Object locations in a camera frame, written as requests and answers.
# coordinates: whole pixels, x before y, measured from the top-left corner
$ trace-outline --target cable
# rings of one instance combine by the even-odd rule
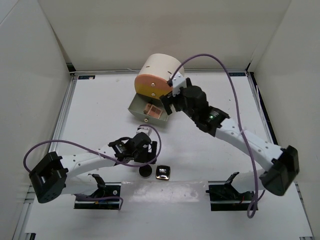
[[[187,62],[189,62],[190,60],[192,59],[195,59],[195,58],[198,58],[198,57],[209,57],[209,58],[212,58],[214,60],[216,60],[220,65],[221,67],[223,68],[223,70],[225,71],[227,77],[228,77],[228,80],[230,82],[230,85],[231,85],[231,88],[232,88],[232,92],[233,92],[233,96],[234,96],[234,101],[235,101],[235,109],[236,109],[236,116],[237,116],[237,121],[238,121],[238,126],[239,126],[239,130],[241,132],[241,135],[243,137],[243,140],[244,140],[244,143],[248,149],[248,152],[249,152],[249,156],[250,156],[250,159],[251,159],[251,163],[252,163],[252,168],[253,168],[253,176],[254,176],[254,195],[253,195],[253,198],[248,206],[248,209],[246,211],[246,215],[249,219],[251,219],[256,211],[257,211],[257,203],[258,203],[258,200],[263,196],[264,192],[262,193],[262,195],[260,196],[260,198],[258,198],[258,174],[257,174],[257,168],[256,168],[256,163],[255,163],[255,159],[254,159],[254,154],[251,150],[251,147],[249,145],[249,142],[248,142],[248,139],[245,135],[245,132],[243,130],[243,127],[242,127],[242,124],[241,124],[241,118],[240,118],[240,109],[239,109],[239,102],[238,102],[238,97],[237,97],[237,93],[236,93],[236,89],[235,89],[235,86],[234,86],[234,83],[232,82],[231,80],[231,77],[230,77],[230,74],[226,68],[226,66],[215,56],[211,55],[211,54],[207,54],[207,53],[200,53],[200,54],[197,54],[197,55],[194,55],[194,56],[191,56],[189,57],[188,59],[186,59],[185,61],[183,61],[180,66],[178,66],[178,68],[174,71],[174,73],[172,74],[172,77],[170,80],[172,80],[174,78],[174,76],[177,74],[177,72],[179,71],[179,69],[185,65]]]
[[[115,159],[115,158],[113,158],[111,156],[99,153],[99,152],[97,152],[95,150],[92,150],[90,148],[87,148],[85,146],[82,146],[82,145],[80,145],[78,143],[75,143],[75,142],[72,142],[72,141],[67,141],[67,140],[47,140],[47,141],[42,141],[42,142],[34,145],[32,148],[29,149],[29,151],[25,154],[25,156],[23,158],[23,166],[24,166],[25,170],[27,170],[29,173],[31,172],[31,170],[27,167],[27,157],[37,147],[39,147],[41,145],[44,145],[44,144],[49,144],[49,143],[64,143],[64,144],[70,144],[70,145],[76,146],[78,148],[84,149],[84,150],[86,150],[87,152],[89,152],[91,154],[95,154],[95,155],[101,156],[103,158],[109,159],[111,161],[114,161],[117,164],[122,164],[122,165],[125,165],[127,167],[133,167],[133,168],[144,167],[144,166],[146,166],[148,164],[153,163],[158,158],[158,156],[159,156],[159,154],[161,152],[161,148],[162,148],[162,141],[161,141],[160,134],[159,134],[159,132],[157,131],[157,129],[155,127],[153,127],[153,126],[151,126],[149,124],[141,124],[139,127],[142,127],[142,126],[146,126],[146,127],[152,128],[154,130],[154,132],[156,133],[156,135],[158,136],[158,138],[159,138],[159,150],[158,150],[156,156],[152,160],[150,160],[150,161],[148,161],[146,163],[139,164],[139,165],[128,164],[128,163],[121,162],[121,161],[119,161],[119,160],[117,160],[117,159]]]
[[[96,201],[103,201],[103,200],[110,200],[110,199],[118,199],[121,201],[119,204],[119,210],[122,208],[122,204],[124,204],[124,199],[120,196],[105,196],[105,197],[89,197],[88,195],[82,194],[82,193],[76,193],[74,194],[77,198],[77,201],[82,202],[96,202]]]

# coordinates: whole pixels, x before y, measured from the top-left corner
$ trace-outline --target black round object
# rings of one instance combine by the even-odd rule
[[[145,165],[139,167],[139,174],[143,178],[148,178],[152,174],[152,167],[150,165]]]

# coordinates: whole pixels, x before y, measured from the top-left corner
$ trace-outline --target white wall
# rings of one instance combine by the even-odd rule
[[[70,75],[37,0],[19,0],[14,7],[11,5],[12,10],[8,1],[2,3],[0,234],[7,240],[12,239],[30,185],[23,168],[24,154],[35,143],[52,136]],[[44,152],[42,148],[33,156],[40,157]],[[37,157],[29,159],[31,168]]]
[[[298,149],[298,183],[320,239],[320,1],[293,0],[255,71],[279,144]]]
[[[141,68],[154,53],[258,61],[290,0],[39,0],[77,70]],[[221,68],[203,57],[187,68]]]

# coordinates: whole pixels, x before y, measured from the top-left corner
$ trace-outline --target black square object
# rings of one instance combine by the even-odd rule
[[[155,178],[159,180],[169,180],[170,178],[170,167],[166,165],[156,166]]]

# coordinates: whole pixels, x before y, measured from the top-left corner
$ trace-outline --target metal edge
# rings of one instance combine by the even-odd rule
[[[263,127],[264,127],[264,130],[265,130],[266,134],[267,134],[268,140],[269,140],[270,143],[274,144],[270,129],[268,127],[266,116],[265,116],[264,112],[261,110],[260,100],[259,100],[259,96],[258,96],[257,90],[256,90],[255,85],[254,85],[254,81],[252,80],[251,75],[248,72],[246,72],[246,77],[248,78],[249,85],[250,85],[250,88],[251,88],[251,92],[252,92],[252,95],[253,95],[253,98],[254,98],[254,101],[255,101],[255,105],[256,105],[256,108],[258,109],[260,118],[261,118],[261,120],[263,122]]]
[[[138,74],[141,69],[118,69],[118,70],[95,70],[95,71],[73,71],[74,76],[89,75],[110,75],[110,74]],[[243,69],[230,68],[230,73],[246,73]],[[224,73],[222,68],[186,68],[185,73]]]
[[[66,126],[66,121],[68,118],[68,112],[70,109],[70,105],[72,102],[72,97],[74,95],[75,92],[75,88],[76,88],[76,84],[77,84],[77,77],[74,77],[74,75],[71,76],[71,81],[70,84],[66,90],[66,93],[64,95],[64,99],[62,102],[62,107],[59,113],[59,117],[54,129],[54,133],[52,136],[53,140],[57,140],[61,137],[61,134],[63,133],[65,126]],[[57,142],[52,142],[50,144],[49,150],[48,152],[54,152],[57,150]]]

